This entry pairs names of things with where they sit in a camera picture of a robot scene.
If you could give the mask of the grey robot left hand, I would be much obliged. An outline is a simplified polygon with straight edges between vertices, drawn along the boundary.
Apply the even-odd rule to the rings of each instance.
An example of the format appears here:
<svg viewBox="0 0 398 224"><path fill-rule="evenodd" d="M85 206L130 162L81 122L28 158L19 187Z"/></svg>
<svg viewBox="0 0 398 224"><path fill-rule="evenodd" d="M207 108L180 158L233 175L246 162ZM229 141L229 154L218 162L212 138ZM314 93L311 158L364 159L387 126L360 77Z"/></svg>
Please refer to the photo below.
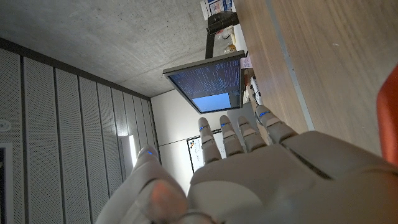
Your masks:
<svg viewBox="0 0 398 224"><path fill-rule="evenodd" d="M220 118L222 157L205 118L198 121L203 167L184 192L153 147L141 149L131 174L98 223L396 223L397 167L317 131L296 133L265 106L256 116L267 144L246 118L235 131Z"/></svg>

